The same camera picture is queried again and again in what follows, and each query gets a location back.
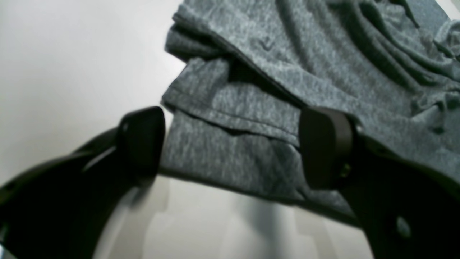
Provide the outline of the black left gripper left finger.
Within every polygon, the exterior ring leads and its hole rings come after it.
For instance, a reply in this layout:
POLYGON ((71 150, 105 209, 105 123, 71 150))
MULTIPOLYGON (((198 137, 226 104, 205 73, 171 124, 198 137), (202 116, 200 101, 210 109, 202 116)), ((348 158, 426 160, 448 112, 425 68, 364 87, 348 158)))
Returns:
POLYGON ((155 180, 165 138, 158 107, 1 187, 1 246, 17 259, 91 259, 119 200, 155 180))

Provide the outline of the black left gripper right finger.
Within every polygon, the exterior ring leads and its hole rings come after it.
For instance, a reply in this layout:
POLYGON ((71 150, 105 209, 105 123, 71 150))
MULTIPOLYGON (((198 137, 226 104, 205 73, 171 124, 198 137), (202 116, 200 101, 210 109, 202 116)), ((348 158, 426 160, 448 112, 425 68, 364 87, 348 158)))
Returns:
POLYGON ((298 135, 308 185, 342 195, 375 259, 460 257, 458 182, 393 154, 338 110, 303 108, 298 135))

